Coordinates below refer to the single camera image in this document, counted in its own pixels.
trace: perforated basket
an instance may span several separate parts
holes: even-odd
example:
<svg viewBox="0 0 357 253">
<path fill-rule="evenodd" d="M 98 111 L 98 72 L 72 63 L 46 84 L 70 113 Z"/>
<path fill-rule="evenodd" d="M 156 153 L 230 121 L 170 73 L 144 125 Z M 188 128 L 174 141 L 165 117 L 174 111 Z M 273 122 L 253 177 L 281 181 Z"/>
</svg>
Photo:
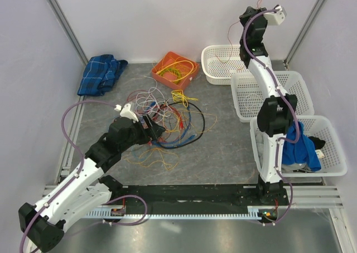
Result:
<svg viewBox="0 0 357 253">
<path fill-rule="evenodd" d="M 201 63 L 207 81 L 214 85 L 229 85 L 232 74 L 250 74 L 239 57 L 239 45 L 205 47 Z"/>
<path fill-rule="evenodd" d="M 314 115 L 312 100 L 302 76 L 295 71 L 275 71 L 284 89 L 297 96 L 297 115 Z M 234 107 L 241 122 L 247 123 L 258 115 L 263 94 L 252 74 L 234 74 L 231 78 Z"/>
<path fill-rule="evenodd" d="M 346 156 L 330 121 L 320 115 L 301 115 L 297 119 L 303 123 L 304 135 L 314 136 L 326 141 L 325 146 L 321 149 L 325 157 L 320 159 L 321 170 L 318 172 L 301 173 L 282 170 L 283 175 L 285 177 L 333 177 L 345 175 L 347 173 Z M 257 118 L 253 118 L 250 121 L 250 137 L 252 139 L 254 160 L 260 172 L 262 164 L 259 160 L 257 141 L 255 139 L 258 131 Z"/>
</svg>

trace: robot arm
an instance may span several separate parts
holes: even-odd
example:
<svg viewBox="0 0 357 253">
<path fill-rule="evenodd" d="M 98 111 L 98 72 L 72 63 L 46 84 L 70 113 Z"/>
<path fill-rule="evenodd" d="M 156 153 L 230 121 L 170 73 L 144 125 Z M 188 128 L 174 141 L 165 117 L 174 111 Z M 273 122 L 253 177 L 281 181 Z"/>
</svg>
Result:
<svg viewBox="0 0 357 253">
<path fill-rule="evenodd" d="M 165 131 L 146 115 L 143 120 L 147 128 L 144 128 L 130 104 L 123 109 L 117 105 L 116 110 L 120 111 L 120 117 L 85 153 L 84 163 L 34 206 L 25 203 L 19 209 L 21 230 L 28 232 L 27 236 L 42 252 L 53 249 L 76 221 L 107 203 L 122 186 L 113 177 L 102 176 L 121 159 L 125 150 L 157 140 Z M 97 179 L 95 187 L 88 189 Z"/>
<path fill-rule="evenodd" d="M 277 5 L 273 10 L 248 7 L 241 15 L 244 27 L 240 39 L 240 58 L 254 75 L 262 93 L 264 103 L 257 116 L 258 128 L 263 132 L 263 165 L 259 176 L 259 185 L 263 195 L 279 193 L 282 189 L 281 171 L 282 148 L 288 128 L 293 123 L 292 113 L 284 101 L 287 100 L 293 110 L 297 98 L 289 95 L 271 69 L 271 61 L 263 41 L 268 25 L 280 25 L 285 19 L 284 9 Z"/>
</svg>

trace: orange basket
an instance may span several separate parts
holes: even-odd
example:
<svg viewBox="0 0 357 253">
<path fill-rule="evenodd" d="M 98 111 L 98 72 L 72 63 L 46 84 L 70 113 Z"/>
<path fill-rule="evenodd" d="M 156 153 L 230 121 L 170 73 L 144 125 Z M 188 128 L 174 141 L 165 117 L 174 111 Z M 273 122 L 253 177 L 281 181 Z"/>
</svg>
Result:
<svg viewBox="0 0 357 253">
<path fill-rule="evenodd" d="M 170 71 L 170 67 L 182 74 L 181 77 Z M 152 77 L 173 90 L 184 90 L 199 72 L 200 65 L 172 51 L 151 70 Z"/>
</svg>

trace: blue fabric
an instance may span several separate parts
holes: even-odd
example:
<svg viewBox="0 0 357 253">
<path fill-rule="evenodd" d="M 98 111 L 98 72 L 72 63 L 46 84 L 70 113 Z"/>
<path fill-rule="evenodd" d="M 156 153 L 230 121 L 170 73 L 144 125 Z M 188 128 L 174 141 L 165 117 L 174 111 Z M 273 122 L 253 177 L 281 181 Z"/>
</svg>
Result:
<svg viewBox="0 0 357 253">
<path fill-rule="evenodd" d="M 127 65 L 126 60 L 117 61 L 111 54 L 92 57 L 85 67 L 77 94 L 104 95 L 113 88 Z"/>
<path fill-rule="evenodd" d="M 303 134 L 303 124 L 298 123 L 300 128 L 300 138 L 297 143 L 284 142 L 282 163 L 285 165 L 307 163 L 312 171 L 321 169 L 320 161 L 315 152 L 315 145 L 306 135 Z M 286 134 L 290 140 L 295 140 L 296 128 L 293 124 Z"/>
</svg>

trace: white wall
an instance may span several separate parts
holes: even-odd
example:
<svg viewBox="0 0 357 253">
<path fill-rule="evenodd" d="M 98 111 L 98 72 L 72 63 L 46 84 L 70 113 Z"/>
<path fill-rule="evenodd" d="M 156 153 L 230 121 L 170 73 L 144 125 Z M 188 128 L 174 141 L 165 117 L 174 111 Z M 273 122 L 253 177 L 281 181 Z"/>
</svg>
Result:
<svg viewBox="0 0 357 253">
<path fill-rule="evenodd" d="M 168 51 L 200 59 L 208 45 L 229 44 L 227 31 L 257 0 L 58 0 L 88 58 L 112 53 L 130 62 L 159 61 Z M 269 28 L 264 43 L 272 59 L 284 59 L 316 0 L 263 0 L 288 16 Z M 230 37 L 238 43 L 242 26 Z"/>
<path fill-rule="evenodd" d="M 290 64 L 306 81 L 317 115 L 329 118 L 348 158 L 337 185 L 357 235 L 357 1 L 327 0 Z"/>
<path fill-rule="evenodd" d="M 0 245 L 18 252 L 17 211 L 53 183 L 83 64 L 46 0 L 0 0 Z"/>
</svg>

